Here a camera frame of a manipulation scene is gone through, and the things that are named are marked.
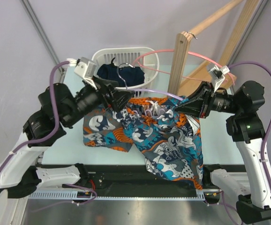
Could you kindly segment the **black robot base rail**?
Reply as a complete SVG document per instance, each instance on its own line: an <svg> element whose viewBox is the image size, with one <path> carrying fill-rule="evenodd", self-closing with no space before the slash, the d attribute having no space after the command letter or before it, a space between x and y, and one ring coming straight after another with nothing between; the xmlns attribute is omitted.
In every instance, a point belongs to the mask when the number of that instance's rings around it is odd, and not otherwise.
<svg viewBox="0 0 271 225"><path fill-rule="evenodd" d="M83 165L77 186L94 188L104 196L181 197L193 187L168 181L148 171L144 165Z"/></svg>

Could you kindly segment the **navy blue shorts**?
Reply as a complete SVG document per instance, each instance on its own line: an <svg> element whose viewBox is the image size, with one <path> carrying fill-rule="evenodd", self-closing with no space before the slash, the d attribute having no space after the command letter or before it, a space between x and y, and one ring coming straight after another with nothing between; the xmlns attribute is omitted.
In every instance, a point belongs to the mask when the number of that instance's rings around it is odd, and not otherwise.
<svg viewBox="0 0 271 225"><path fill-rule="evenodd" d="M115 57L112 58L110 64L103 64L98 69L97 75L102 79L117 81L119 83L119 87L125 87L124 82L117 75L116 70L118 66L114 64L114 61ZM144 72L140 67L120 67L120 75L126 80L128 87L141 85L145 80Z"/></svg>

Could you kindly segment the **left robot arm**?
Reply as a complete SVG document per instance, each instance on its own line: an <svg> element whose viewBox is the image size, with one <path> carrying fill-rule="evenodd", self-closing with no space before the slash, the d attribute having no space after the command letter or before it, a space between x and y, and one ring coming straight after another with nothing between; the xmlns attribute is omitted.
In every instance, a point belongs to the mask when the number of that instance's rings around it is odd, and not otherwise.
<svg viewBox="0 0 271 225"><path fill-rule="evenodd" d="M86 186L89 173L80 163L44 169L34 166L34 161L66 134L66 128L99 106L121 111L135 93L116 86L114 81L95 78L73 95L63 83L50 84L38 96L40 110L28 118L17 144L0 164L0 193L6 190L8 198L19 199L41 187Z"/></svg>

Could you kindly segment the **pink clothes hanger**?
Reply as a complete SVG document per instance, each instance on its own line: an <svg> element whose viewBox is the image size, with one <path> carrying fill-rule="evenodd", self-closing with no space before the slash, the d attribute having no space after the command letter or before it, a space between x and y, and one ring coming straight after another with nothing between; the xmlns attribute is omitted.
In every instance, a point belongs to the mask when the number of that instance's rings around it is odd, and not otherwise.
<svg viewBox="0 0 271 225"><path fill-rule="evenodd" d="M145 54L142 54L142 55L138 56L138 57L132 62L131 65L132 65L132 66L135 66L136 64L138 64L140 67L147 68L147 69L150 69L150 70L153 70L153 71L154 71L154 69L152 69L152 68L150 68L150 67L145 67L144 65L142 65L142 64L139 62L139 60L140 60L141 58L144 58L145 56L148 56L148 55L158 54L158 53L169 53L169 52L174 52L174 49L161 49L161 50L156 50L156 51L150 51L150 52L147 52L147 53L145 53ZM201 58L201 59L204 60L203 62L213 63L213 64L217 65L219 68L222 68L222 67L223 67L223 66L220 65L219 63L215 62L214 60L212 60L212 59L210 59L210 58L208 58L208 57L206 57L206 56L203 56L203 55L198 54L198 53L195 53L195 52L190 52L190 51L188 51L188 52L186 53L185 59L180 60L180 61L183 62L183 65L186 65L186 61L187 61L188 55L192 55L192 56L194 56L194 57ZM155 70L155 71L161 72L161 73L165 73L165 74L168 74L168 72L164 72L164 71L161 71L161 70ZM227 75L229 76L229 79L230 79L230 81L232 82L232 84L235 84L236 77L235 77L231 72L228 72Z"/></svg>

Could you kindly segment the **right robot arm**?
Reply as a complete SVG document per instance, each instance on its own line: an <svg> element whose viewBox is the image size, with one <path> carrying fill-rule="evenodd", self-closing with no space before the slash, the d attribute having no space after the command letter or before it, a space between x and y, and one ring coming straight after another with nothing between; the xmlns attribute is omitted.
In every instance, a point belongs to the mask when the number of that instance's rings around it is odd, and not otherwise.
<svg viewBox="0 0 271 225"><path fill-rule="evenodd" d="M216 92L209 82L202 82L185 103L175 111L204 119L211 111L230 113L227 133L243 159L249 188L245 188L219 165L207 167L202 184L219 187L235 202L236 211L246 224L271 220L271 165L266 150L266 132L257 111L265 103L264 87L245 82L234 95Z"/></svg>

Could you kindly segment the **lilac clothes hanger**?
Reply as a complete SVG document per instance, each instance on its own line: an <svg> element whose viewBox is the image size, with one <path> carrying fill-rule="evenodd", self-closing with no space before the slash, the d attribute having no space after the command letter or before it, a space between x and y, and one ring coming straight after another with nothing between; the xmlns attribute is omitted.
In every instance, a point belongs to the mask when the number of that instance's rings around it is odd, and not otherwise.
<svg viewBox="0 0 271 225"><path fill-rule="evenodd" d="M127 82L126 80L120 75L120 67L121 66L128 66L128 67L131 67L131 68L135 68L135 66L132 66L131 64L129 63L121 63L118 67L117 67L117 75L118 77L124 82L125 84L125 88L126 90L133 90L135 91L135 95L134 97L135 98L150 98L150 94L149 93L153 93L153 94L160 94L162 95L162 97L166 96L166 97L171 97L171 98L174 98L178 101L182 101L183 98L177 96L177 95L174 95L174 94L171 94L171 93L168 93L168 92L165 92L165 91L161 91L161 90L153 90L153 89L148 89L148 88L131 88L131 87L128 87L127 86ZM165 113L165 108L163 107L160 107L160 106L156 106L156 103L152 103L152 106L148 109L145 110L145 115L147 114L150 114L150 116L152 116L153 118L157 118L158 116L162 115Z"/></svg>

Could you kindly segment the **colourful patterned shorts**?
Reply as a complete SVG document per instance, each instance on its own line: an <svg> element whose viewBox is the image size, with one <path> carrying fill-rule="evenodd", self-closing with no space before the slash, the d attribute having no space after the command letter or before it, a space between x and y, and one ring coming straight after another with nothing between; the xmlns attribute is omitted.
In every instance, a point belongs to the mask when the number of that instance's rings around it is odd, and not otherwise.
<svg viewBox="0 0 271 225"><path fill-rule="evenodd" d="M200 121L175 111L186 101L185 96L132 98L120 112L99 106L83 119L83 143L121 152L136 147L148 172L202 189Z"/></svg>

